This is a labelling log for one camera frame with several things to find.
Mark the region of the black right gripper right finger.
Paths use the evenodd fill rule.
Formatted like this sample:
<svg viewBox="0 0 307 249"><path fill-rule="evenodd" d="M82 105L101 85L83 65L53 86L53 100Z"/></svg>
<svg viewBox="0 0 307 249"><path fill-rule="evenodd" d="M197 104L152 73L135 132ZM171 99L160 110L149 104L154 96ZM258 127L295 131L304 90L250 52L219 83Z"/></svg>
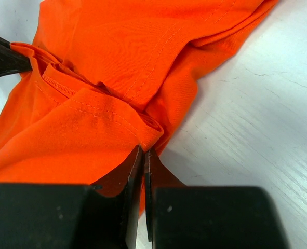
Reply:
<svg viewBox="0 0 307 249"><path fill-rule="evenodd" d="M148 240L153 248L287 248L269 194L256 186L188 186L160 161L144 160Z"/></svg>

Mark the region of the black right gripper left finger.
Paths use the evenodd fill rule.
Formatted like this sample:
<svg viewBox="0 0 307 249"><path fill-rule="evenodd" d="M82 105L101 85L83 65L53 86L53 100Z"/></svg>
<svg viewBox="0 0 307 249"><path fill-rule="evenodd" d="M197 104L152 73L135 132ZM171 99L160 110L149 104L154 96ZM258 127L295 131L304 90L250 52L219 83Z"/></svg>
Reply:
<svg viewBox="0 0 307 249"><path fill-rule="evenodd" d="M90 185L0 183L0 248L135 248L142 156Z"/></svg>

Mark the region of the orange t-shirt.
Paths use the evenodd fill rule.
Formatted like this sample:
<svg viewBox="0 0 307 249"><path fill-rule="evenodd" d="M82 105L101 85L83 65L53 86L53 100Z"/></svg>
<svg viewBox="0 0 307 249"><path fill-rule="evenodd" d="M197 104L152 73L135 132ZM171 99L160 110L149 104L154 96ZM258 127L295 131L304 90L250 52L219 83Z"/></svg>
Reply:
<svg viewBox="0 0 307 249"><path fill-rule="evenodd" d="M197 80L234 56L276 1L43 1L0 114L0 182L91 184L133 148L161 153Z"/></svg>

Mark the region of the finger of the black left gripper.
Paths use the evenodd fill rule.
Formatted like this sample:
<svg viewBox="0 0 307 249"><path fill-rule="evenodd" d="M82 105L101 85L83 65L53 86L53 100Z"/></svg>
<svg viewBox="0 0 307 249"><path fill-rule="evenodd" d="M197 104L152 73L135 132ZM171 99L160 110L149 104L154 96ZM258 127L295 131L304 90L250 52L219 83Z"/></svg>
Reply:
<svg viewBox="0 0 307 249"><path fill-rule="evenodd" d="M29 58L13 51L10 42L0 37L0 77L31 70Z"/></svg>

